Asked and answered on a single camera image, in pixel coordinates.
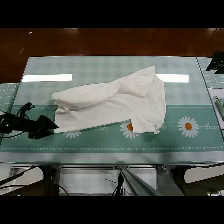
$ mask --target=white towel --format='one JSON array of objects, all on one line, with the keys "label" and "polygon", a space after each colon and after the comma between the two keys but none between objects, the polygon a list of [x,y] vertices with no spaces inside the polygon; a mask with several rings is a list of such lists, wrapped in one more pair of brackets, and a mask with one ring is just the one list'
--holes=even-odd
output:
[{"label": "white towel", "polygon": [[79,86],[55,92],[52,98],[56,133],[131,119],[133,132],[158,133],[166,113],[164,83],[155,66],[109,83]]}]

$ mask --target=wooden floor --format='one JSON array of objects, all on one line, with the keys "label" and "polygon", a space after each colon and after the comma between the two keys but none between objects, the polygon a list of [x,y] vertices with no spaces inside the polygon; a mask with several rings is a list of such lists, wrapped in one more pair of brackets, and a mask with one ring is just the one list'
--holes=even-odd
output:
[{"label": "wooden floor", "polygon": [[0,83],[19,82],[30,56],[212,56],[223,28],[0,28]]}]

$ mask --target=yellow flower center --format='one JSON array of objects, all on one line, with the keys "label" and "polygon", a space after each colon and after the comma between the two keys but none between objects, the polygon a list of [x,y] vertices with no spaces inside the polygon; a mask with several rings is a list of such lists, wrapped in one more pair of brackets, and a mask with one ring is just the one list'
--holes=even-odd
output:
[{"label": "yellow flower center", "polygon": [[185,124],[185,128],[186,128],[187,130],[191,130],[191,129],[192,129],[192,124],[190,124],[190,123],[186,123],[186,124]]},{"label": "yellow flower center", "polygon": [[129,131],[133,131],[132,123],[128,124],[127,127],[128,127],[128,130],[129,130]]}]

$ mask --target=table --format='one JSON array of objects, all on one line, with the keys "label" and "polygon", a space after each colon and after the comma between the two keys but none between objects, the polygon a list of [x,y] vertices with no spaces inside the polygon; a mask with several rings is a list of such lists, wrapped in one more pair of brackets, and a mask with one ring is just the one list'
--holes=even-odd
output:
[{"label": "table", "polygon": [[[24,77],[72,74],[72,81],[21,82],[11,112],[16,113],[22,105],[32,102],[36,107],[28,113],[30,119],[37,119],[43,114],[53,120],[53,92],[85,84],[109,82],[151,65],[156,66],[156,73],[166,81],[167,114],[158,135],[144,133],[126,136],[123,132],[130,121],[55,134],[40,140],[28,139],[27,133],[24,133],[17,138],[2,140],[0,161],[63,164],[186,164],[224,161],[223,137],[195,57],[31,57]],[[183,133],[184,128],[191,132]]]}]

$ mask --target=crumpled white fabric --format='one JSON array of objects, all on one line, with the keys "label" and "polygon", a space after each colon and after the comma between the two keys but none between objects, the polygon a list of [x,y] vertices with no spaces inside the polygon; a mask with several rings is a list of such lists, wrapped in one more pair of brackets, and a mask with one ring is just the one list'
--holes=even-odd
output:
[{"label": "crumpled white fabric", "polygon": [[58,109],[55,133],[76,131],[131,119],[133,132],[159,132],[166,114],[164,83],[155,66],[109,83],[54,92]]}]

